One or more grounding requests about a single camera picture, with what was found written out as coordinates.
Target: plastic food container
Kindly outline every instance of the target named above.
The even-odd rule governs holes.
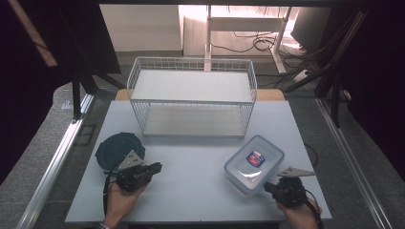
[[[232,183],[246,195],[259,191],[284,159],[284,152],[260,135],[251,138],[224,166]]]

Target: white wire basket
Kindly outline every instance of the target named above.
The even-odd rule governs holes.
[[[257,95],[245,59],[138,57],[127,87],[144,135],[243,137]]]

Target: sticker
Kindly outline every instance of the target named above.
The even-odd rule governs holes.
[[[247,156],[246,160],[254,167],[259,168],[263,162],[265,162],[265,157],[260,153],[253,151],[249,156]]]

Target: white tabletop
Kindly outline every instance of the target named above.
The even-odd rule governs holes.
[[[146,148],[145,164],[162,163],[162,170],[140,196],[124,221],[216,222],[285,220],[271,194],[264,190],[244,196],[227,180],[224,165],[255,135],[284,151],[278,171],[291,166],[313,171],[307,151],[286,101],[256,102],[245,138],[196,138],[142,136],[129,101],[113,101],[96,142],[93,155],[66,217],[67,222],[104,219],[102,189],[105,175],[94,156],[98,145],[111,135],[134,133]],[[276,174],[269,179],[278,182]],[[302,177],[322,207],[322,218],[331,214],[316,177]]]

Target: human hand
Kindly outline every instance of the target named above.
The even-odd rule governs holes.
[[[134,208],[146,186],[142,186],[133,193],[128,193],[115,182],[112,183],[108,191],[107,214],[104,224],[110,228],[117,228],[122,219]]]
[[[322,213],[322,208],[319,207],[313,199],[308,198],[308,201],[310,204],[312,204],[312,206],[315,209],[317,209],[317,210],[319,209],[319,214]],[[293,229],[316,229],[316,228],[318,228],[318,225],[315,220],[315,216],[306,204],[303,204],[301,206],[294,207],[294,208],[287,208],[282,203],[277,202],[277,206],[281,211],[284,212],[284,214],[287,217],[287,221],[288,221],[289,225]]]

